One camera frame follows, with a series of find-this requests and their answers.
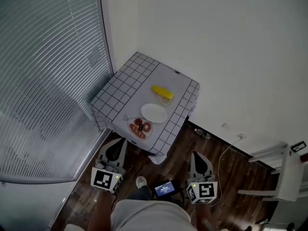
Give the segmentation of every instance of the window blinds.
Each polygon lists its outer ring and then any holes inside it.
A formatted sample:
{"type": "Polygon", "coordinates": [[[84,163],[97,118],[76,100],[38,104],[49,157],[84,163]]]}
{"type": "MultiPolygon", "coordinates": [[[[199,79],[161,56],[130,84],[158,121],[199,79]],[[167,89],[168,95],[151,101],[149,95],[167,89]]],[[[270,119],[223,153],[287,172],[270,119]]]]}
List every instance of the window blinds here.
{"type": "Polygon", "coordinates": [[[0,180],[73,178],[112,76],[100,0],[0,0],[0,180]]]}

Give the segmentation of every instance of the white plate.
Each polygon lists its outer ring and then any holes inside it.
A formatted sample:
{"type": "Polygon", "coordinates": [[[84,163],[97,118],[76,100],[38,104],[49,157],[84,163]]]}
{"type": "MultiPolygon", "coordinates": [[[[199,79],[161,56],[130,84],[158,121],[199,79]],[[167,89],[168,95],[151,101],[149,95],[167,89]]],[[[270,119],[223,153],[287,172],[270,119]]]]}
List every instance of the white plate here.
{"type": "Polygon", "coordinates": [[[145,119],[154,123],[162,123],[168,118],[165,108],[155,103],[147,103],[142,106],[141,114],[145,119]]]}

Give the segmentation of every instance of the small table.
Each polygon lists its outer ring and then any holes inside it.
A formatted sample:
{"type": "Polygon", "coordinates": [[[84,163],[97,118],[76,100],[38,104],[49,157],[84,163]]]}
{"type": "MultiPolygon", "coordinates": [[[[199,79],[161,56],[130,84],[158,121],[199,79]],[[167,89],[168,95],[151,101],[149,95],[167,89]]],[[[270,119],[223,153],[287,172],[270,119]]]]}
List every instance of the small table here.
{"type": "Polygon", "coordinates": [[[166,155],[192,111],[199,89],[200,85],[194,80],[137,52],[90,104],[100,130],[108,127],[146,151],[166,155]],[[173,99],[153,92],[152,85],[172,91],[173,99]],[[163,106],[168,114],[167,121],[152,123],[144,119],[140,109],[146,103],[163,106]]]}

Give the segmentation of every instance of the person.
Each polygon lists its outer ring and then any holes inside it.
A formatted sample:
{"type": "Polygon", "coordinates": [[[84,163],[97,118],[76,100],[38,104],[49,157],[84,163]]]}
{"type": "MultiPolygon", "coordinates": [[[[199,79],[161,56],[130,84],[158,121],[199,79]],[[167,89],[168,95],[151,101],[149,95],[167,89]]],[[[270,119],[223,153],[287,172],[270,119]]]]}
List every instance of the person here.
{"type": "MultiPolygon", "coordinates": [[[[112,212],[113,195],[101,191],[88,225],[88,231],[196,231],[190,216],[178,205],[152,201],[146,179],[138,176],[137,190],[119,201],[112,212]]],[[[195,205],[198,231],[208,231],[204,221],[213,224],[207,204],[195,205]]]]}

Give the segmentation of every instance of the shoe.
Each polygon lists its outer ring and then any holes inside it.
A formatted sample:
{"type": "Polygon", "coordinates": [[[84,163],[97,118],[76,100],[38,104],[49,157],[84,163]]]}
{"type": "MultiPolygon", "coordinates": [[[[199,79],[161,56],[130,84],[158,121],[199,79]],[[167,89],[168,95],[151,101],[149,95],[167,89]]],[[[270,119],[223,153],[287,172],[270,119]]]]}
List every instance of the shoe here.
{"type": "Polygon", "coordinates": [[[143,176],[138,176],[138,177],[136,178],[136,186],[137,186],[138,188],[144,187],[144,186],[146,186],[146,185],[147,185],[147,183],[146,183],[145,177],[143,177],[143,176]]]}

